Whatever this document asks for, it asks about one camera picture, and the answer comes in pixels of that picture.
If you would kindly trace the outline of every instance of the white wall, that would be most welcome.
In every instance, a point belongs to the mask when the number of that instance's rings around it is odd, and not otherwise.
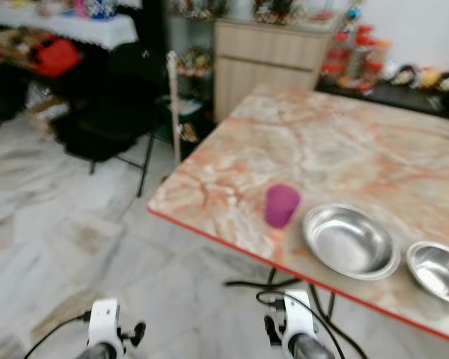
[[[376,36],[393,41],[398,63],[449,70],[449,0],[366,0],[362,10]]]

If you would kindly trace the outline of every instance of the white tablecloth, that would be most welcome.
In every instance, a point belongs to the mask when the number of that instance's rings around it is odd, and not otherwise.
[[[16,28],[29,26],[42,28],[62,37],[83,43],[92,43],[112,50],[121,43],[138,40],[133,20],[118,14],[108,20],[81,19],[66,16],[38,16],[34,5],[12,8],[0,4],[0,25]]]

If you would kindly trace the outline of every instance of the purple cup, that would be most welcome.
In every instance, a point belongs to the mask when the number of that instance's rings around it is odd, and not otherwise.
[[[288,185],[274,185],[266,193],[266,223],[274,228],[283,228],[290,223],[301,196]]]

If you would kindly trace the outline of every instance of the red table edge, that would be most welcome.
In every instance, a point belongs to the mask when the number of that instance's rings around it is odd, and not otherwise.
[[[382,309],[382,308],[380,308],[380,307],[377,307],[377,306],[375,306],[375,305],[372,305],[371,303],[367,303],[366,301],[363,301],[363,300],[361,300],[361,299],[359,299],[359,298],[355,298],[355,297],[353,297],[352,295],[349,295],[349,294],[347,294],[347,293],[345,293],[345,292],[341,292],[340,290],[336,290],[335,288],[332,288],[332,287],[330,287],[330,286],[327,286],[326,284],[320,283],[320,282],[318,282],[318,281],[316,281],[316,280],[314,280],[314,279],[312,279],[312,278],[306,277],[306,276],[304,276],[304,275],[302,275],[302,274],[300,274],[300,273],[296,273],[296,272],[294,272],[294,271],[291,271],[291,270],[289,270],[289,269],[286,269],[285,267],[280,266],[279,264],[273,263],[273,262],[271,262],[271,261],[269,261],[269,260],[265,260],[264,258],[261,258],[261,257],[257,256],[256,254],[253,254],[253,253],[251,253],[251,252],[245,251],[244,249],[241,249],[241,248],[239,248],[239,247],[237,247],[237,246],[235,246],[235,245],[233,245],[233,244],[231,244],[231,243],[229,243],[229,242],[223,241],[222,239],[220,239],[220,238],[218,238],[218,237],[211,236],[209,233],[206,233],[206,232],[204,232],[204,231],[202,231],[202,230],[199,230],[199,229],[196,229],[196,228],[194,228],[194,227],[191,227],[191,226],[189,226],[189,225],[186,224],[186,223],[180,222],[180,221],[178,221],[177,219],[174,219],[174,218],[172,218],[172,217],[169,217],[168,215],[165,215],[165,214],[163,214],[163,213],[157,212],[157,211],[151,209],[150,206],[147,206],[147,209],[148,209],[148,211],[149,211],[150,213],[152,213],[153,215],[155,215],[155,216],[157,216],[157,217],[160,217],[160,218],[162,218],[162,219],[165,219],[166,221],[169,221],[169,222],[171,222],[172,224],[176,224],[178,227],[182,227],[182,228],[185,228],[185,229],[187,229],[187,230],[190,230],[190,231],[192,231],[192,232],[194,232],[194,233],[196,233],[196,234],[198,234],[198,235],[200,235],[200,236],[203,236],[203,237],[206,237],[206,238],[208,238],[208,239],[211,239],[211,240],[214,241],[214,242],[218,242],[218,243],[221,244],[221,245],[224,245],[224,246],[226,246],[226,247],[229,247],[229,248],[231,248],[231,249],[234,249],[235,251],[238,251],[238,252],[240,252],[240,253],[242,253],[242,254],[248,256],[248,257],[251,257],[251,258],[253,258],[253,259],[259,261],[259,262],[265,263],[265,264],[267,264],[268,266],[271,266],[271,267],[273,267],[273,268],[276,268],[276,269],[278,269],[279,271],[283,271],[283,272],[285,272],[285,273],[288,273],[288,274],[290,274],[290,275],[292,275],[292,276],[294,276],[294,277],[296,277],[296,278],[298,278],[298,279],[301,279],[301,280],[303,280],[303,281],[305,281],[305,282],[314,284],[314,285],[316,285],[316,286],[318,286],[318,287],[321,287],[321,288],[323,288],[323,289],[328,290],[329,292],[334,292],[334,293],[336,293],[336,294],[338,294],[338,295],[343,296],[344,298],[348,298],[348,299],[351,300],[351,301],[354,301],[354,302],[357,302],[357,303],[359,303],[359,304],[362,304],[363,306],[368,307],[368,308],[370,308],[371,310],[375,310],[376,312],[379,312],[379,313],[381,313],[381,314],[383,314],[383,315],[385,315],[385,316],[390,316],[391,318],[394,318],[394,319],[396,319],[396,320],[398,320],[398,321],[400,321],[400,322],[404,322],[404,323],[406,323],[407,325],[411,325],[412,327],[415,327],[415,328],[417,328],[417,329],[421,329],[422,331],[426,331],[427,333],[433,334],[433,335],[435,335],[435,336],[437,336],[437,337],[441,337],[442,339],[445,339],[445,340],[448,340],[448,341],[449,341],[449,336],[446,335],[446,334],[443,334],[443,333],[441,333],[441,332],[439,332],[439,331],[436,331],[436,330],[434,330],[434,329],[432,329],[432,328],[428,328],[428,327],[426,327],[425,325],[419,324],[419,323],[417,323],[417,322],[413,322],[413,321],[410,320],[410,319],[403,318],[402,316],[398,316],[398,315],[395,314],[395,313],[388,312],[387,310],[384,310],[384,309]]]

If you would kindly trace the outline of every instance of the red bag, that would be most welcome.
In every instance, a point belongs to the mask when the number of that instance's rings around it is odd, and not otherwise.
[[[80,63],[80,54],[75,46],[65,39],[56,37],[49,46],[39,45],[35,71],[41,75],[56,78]]]

